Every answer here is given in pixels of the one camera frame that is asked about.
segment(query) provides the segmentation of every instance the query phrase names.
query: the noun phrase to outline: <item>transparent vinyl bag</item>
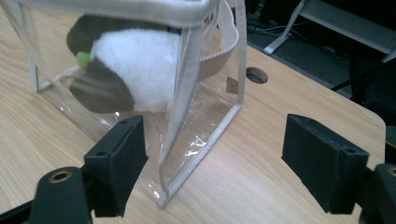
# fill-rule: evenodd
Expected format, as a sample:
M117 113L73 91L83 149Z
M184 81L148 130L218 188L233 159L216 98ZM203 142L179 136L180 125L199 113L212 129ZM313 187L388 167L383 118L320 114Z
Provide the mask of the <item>transparent vinyl bag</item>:
M139 181L159 206L167 205L242 105L242 0L232 2L238 29L225 0L0 5L26 48L33 90L94 142L118 121L143 115L149 159ZM239 64L227 64L230 57Z

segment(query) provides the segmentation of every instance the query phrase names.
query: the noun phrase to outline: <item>white fur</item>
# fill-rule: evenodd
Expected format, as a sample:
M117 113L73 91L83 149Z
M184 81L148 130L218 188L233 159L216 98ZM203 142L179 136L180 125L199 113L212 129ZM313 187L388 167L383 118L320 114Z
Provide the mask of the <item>white fur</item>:
M130 29L107 32L93 43L97 57L118 74L134 97L134 110L165 112L172 103L179 35Z

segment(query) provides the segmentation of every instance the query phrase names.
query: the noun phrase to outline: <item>light wood tabletop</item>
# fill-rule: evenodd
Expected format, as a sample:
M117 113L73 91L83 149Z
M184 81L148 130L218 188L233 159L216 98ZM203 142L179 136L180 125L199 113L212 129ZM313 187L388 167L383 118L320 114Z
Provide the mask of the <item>light wood tabletop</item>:
M372 169L384 160L384 122L255 49L247 54L247 65L262 69L268 82L247 81L243 108L172 201L161 209L136 184L124 218L94 223L358 223L357 205L350 216L325 214L281 160L286 117L293 113L323 123L370 152ZM94 145L31 91L24 49L4 11L0 121L0 213L32 200L42 175L80 167Z

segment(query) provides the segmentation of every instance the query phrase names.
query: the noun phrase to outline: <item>green plush beak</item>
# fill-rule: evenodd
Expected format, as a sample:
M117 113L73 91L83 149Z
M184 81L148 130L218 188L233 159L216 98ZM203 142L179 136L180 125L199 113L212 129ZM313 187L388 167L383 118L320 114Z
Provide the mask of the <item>green plush beak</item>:
M78 66L81 69L85 69L88 67L88 64L90 63L90 58L91 58L90 53L80 51L79 53L77 53L76 57L77 57Z

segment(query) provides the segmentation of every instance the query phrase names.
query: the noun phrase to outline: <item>plush toy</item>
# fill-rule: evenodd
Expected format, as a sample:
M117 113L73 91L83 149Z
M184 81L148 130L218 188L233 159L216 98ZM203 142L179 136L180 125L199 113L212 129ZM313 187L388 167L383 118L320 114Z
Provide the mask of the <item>plush toy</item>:
M180 35L166 26L85 15L67 46L85 73L73 96L96 113L165 112L175 91Z

